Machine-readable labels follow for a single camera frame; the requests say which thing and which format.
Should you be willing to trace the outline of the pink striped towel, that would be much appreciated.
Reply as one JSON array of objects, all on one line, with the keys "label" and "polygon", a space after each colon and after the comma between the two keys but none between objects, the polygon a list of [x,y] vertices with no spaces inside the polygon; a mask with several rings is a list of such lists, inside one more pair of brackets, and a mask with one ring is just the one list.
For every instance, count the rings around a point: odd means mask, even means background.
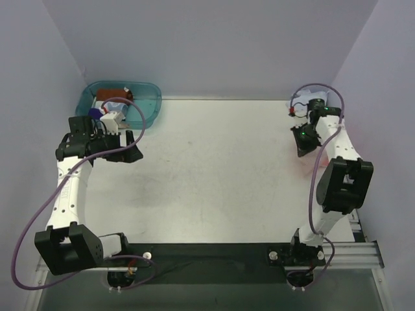
[{"label": "pink striped towel", "polygon": [[[315,160],[317,158],[317,155],[320,151],[320,147],[318,147],[316,150],[311,152],[310,154],[307,154],[303,157],[299,157],[298,161],[300,163],[301,172],[304,176],[310,176],[313,173]],[[318,168],[319,169],[325,169],[326,166],[329,164],[329,159],[325,151],[323,151],[320,160],[318,162]]]}]

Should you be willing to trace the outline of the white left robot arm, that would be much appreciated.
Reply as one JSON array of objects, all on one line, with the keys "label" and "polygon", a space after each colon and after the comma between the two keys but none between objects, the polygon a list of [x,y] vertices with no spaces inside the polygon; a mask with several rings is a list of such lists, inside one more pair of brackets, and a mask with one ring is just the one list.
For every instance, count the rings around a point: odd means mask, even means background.
[{"label": "white left robot arm", "polygon": [[133,163],[143,158],[136,145],[121,146],[120,112],[109,112],[95,121],[90,116],[69,118],[69,133],[55,151],[58,193],[44,231],[34,244],[53,275],[64,275],[100,266],[108,258],[117,267],[127,265],[131,250],[124,233],[97,236],[85,224],[88,179],[94,160]]}]

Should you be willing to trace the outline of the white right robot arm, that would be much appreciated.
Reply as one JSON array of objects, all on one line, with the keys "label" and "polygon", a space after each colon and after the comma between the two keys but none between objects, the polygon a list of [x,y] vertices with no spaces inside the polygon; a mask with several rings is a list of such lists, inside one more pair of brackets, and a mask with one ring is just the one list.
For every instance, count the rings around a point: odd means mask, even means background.
[{"label": "white right robot arm", "polygon": [[322,244],[335,224],[362,207],[374,172],[354,148],[342,110],[319,98],[306,105],[306,121],[292,127],[298,157],[317,151],[309,191],[308,223],[298,228],[287,256],[295,266],[318,266]]}]

